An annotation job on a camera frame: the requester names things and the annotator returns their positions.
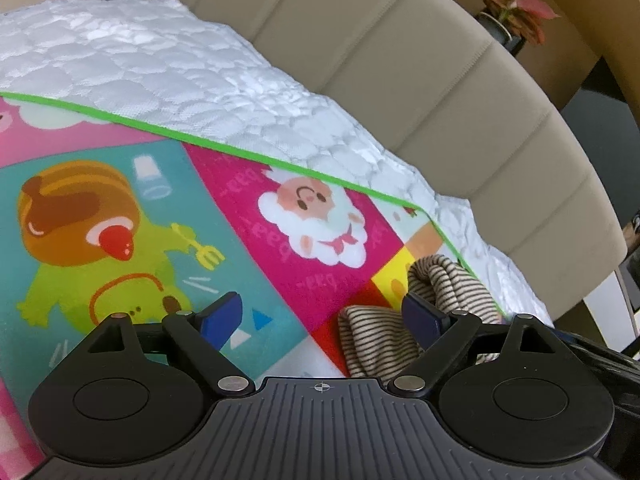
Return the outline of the red leaf potted plant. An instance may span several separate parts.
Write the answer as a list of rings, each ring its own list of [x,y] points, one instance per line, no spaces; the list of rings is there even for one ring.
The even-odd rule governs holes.
[[[477,21],[513,56],[521,52],[526,42],[533,46],[544,44],[544,23],[560,17],[544,0],[483,2]]]

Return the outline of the colourful cartoon play mat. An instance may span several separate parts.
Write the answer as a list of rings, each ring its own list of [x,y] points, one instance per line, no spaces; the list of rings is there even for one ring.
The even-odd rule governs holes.
[[[171,451],[132,464],[47,455],[38,479],[460,479],[486,460],[431,402],[349,375],[338,315],[400,310],[410,266],[459,261],[422,209],[116,122],[1,102],[1,389],[28,404],[115,312],[137,324],[241,307],[212,343],[254,382]]]

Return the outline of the beige padded headboard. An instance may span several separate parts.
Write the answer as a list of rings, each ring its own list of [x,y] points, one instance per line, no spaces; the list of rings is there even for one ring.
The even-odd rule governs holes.
[[[520,63],[454,0],[179,0],[334,99],[439,193],[471,203],[554,318],[626,254],[605,189]]]

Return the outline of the beige striped knit garment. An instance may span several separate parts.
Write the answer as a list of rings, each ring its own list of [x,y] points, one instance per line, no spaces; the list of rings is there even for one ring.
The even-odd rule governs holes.
[[[414,262],[408,271],[409,315],[383,307],[351,306],[338,315],[338,333],[349,375],[388,382],[415,361],[458,311],[486,324],[503,316],[488,289],[444,255]]]

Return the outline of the white quilted mattress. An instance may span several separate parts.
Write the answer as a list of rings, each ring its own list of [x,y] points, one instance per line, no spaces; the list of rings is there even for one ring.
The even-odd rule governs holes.
[[[177,0],[48,0],[1,15],[1,92],[422,209],[506,314],[549,322],[467,200],[435,192],[337,102]]]

